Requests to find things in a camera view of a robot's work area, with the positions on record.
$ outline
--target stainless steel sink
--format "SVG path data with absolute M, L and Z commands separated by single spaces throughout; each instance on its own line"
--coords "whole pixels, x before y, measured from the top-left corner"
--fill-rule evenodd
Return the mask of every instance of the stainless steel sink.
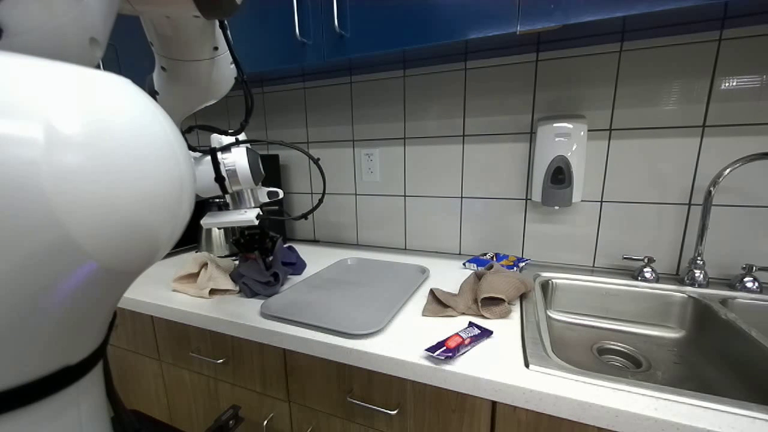
M 768 300 L 540 274 L 523 302 L 528 366 L 768 416 Z

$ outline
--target white countertop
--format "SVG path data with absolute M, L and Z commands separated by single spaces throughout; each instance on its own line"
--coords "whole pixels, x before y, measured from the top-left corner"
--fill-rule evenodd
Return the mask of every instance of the white countertop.
M 464 328 L 469 316 L 436 320 L 421 311 L 430 287 L 460 290 L 460 284 L 469 275 L 461 260 L 304 243 L 296 246 L 308 260 L 305 275 L 346 256 L 371 256 L 424 263 L 430 268 L 430 279 L 385 330 L 368 338 L 344 338 L 264 320 L 259 314 L 263 300 L 236 293 L 210 300 L 174 293 L 172 281 L 191 255 L 146 268 L 130 286 L 121 306 L 608 430 L 768 430 L 768 419 L 758 418 L 526 369 L 518 305 L 509 320 L 475 320 L 496 330 L 491 340 L 452 365 L 433 365 L 424 357 L 425 348 Z

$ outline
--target white tile wall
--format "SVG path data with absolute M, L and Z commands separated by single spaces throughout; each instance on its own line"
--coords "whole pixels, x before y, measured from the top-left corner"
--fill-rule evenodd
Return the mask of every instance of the white tile wall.
M 766 27 L 719 35 L 652 30 L 577 48 L 540 35 L 540 52 L 516 58 L 266 86 L 250 135 L 305 144 L 330 171 L 332 194 L 290 222 L 296 237 L 626 268 L 623 255 L 653 255 L 678 272 L 714 173 L 768 152 Z M 236 123 L 239 99 L 227 104 L 210 118 Z M 532 125 L 550 114 L 592 123 L 583 201 L 563 212 L 526 203 Z M 282 156 L 288 208 L 304 212 L 320 179 L 304 156 Z M 768 263 L 766 184 L 768 162 L 724 182 L 714 272 Z

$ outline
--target upper cabinet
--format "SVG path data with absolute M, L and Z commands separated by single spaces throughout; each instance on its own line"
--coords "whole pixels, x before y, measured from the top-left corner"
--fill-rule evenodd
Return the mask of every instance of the upper cabinet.
M 727 0 L 244 0 L 232 30 L 245 71 L 275 80 L 464 52 L 467 41 L 482 46 L 496 35 L 511 41 L 516 34 L 724 2 Z M 134 16 L 119 20 L 114 52 L 112 69 L 138 81 L 151 71 Z

